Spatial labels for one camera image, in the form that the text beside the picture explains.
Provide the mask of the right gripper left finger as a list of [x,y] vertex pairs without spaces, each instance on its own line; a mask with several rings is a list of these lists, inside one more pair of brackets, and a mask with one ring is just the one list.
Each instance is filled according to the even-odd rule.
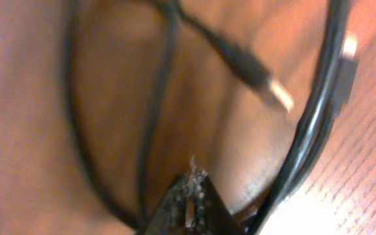
[[188,201],[187,178],[178,176],[168,187],[165,196],[156,207],[138,235],[184,235]]

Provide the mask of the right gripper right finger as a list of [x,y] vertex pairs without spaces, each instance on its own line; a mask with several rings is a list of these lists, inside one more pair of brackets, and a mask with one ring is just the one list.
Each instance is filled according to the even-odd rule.
[[244,229],[227,210],[208,173],[199,170],[190,176],[193,187],[194,221],[191,234],[244,235]]

